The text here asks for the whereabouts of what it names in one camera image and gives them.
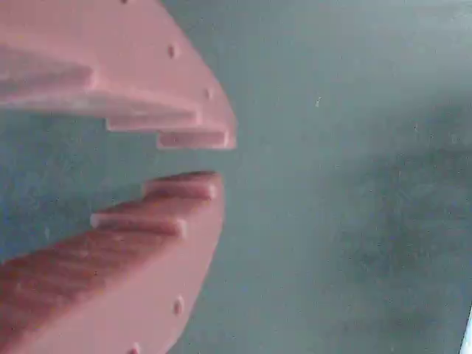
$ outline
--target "pink plastic part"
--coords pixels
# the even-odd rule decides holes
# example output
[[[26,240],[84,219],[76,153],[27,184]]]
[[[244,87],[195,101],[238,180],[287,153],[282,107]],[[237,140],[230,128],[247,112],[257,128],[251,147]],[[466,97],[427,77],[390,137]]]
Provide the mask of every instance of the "pink plastic part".
[[[146,183],[93,214],[94,231],[0,266],[1,354],[166,353],[181,335],[223,224],[214,173]]]
[[[1,0],[0,107],[106,118],[163,148],[236,145],[223,89],[157,0]]]

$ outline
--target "gray wall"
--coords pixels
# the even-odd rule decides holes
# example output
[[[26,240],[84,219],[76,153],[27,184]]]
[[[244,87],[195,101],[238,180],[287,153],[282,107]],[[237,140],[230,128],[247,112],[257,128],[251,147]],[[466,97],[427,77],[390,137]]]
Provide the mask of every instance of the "gray wall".
[[[165,3],[232,99],[238,150],[163,153],[94,120],[2,114],[0,257],[85,229],[146,178],[212,168],[226,228],[173,354],[456,353],[472,1]]]

